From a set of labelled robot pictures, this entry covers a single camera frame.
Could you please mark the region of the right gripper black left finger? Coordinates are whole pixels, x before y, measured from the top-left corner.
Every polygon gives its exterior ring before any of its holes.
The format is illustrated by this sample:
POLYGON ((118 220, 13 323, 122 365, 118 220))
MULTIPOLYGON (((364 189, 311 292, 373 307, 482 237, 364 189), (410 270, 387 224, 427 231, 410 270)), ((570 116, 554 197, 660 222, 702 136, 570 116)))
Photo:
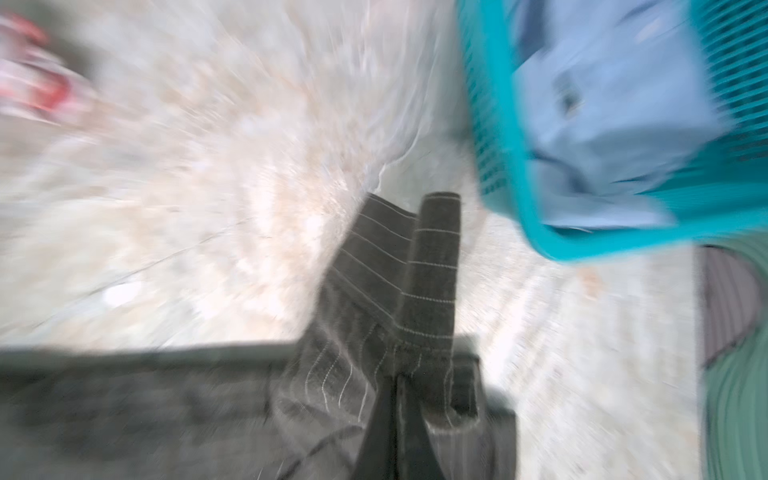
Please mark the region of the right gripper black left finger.
POLYGON ((396 386, 382 380, 351 480, 392 480, 396 472, 396 386))

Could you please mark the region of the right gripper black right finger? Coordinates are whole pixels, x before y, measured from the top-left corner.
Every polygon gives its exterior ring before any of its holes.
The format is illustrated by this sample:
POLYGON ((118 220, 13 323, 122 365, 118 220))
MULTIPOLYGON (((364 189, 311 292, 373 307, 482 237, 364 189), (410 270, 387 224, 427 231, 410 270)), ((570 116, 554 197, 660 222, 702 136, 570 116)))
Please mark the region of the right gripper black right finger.
POLYGON ((423 418, 419 397, 409 379, 396 380, 396 470, 398 480, 444 480, 423 418))

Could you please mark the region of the dark grey pinstriped shirt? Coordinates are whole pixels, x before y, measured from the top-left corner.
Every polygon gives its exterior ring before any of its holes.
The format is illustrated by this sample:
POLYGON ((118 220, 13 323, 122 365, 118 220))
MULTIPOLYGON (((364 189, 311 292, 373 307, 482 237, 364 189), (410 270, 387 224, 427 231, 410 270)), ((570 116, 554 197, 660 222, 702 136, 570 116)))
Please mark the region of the dark grey pinstriped shirt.
POLYGON ((454 336, 457 194, 369 196, 288 345, 1 355, 5 479, 350 479, 385 377, 405 376, 445 479, 512 479, 515 413, 454 336))

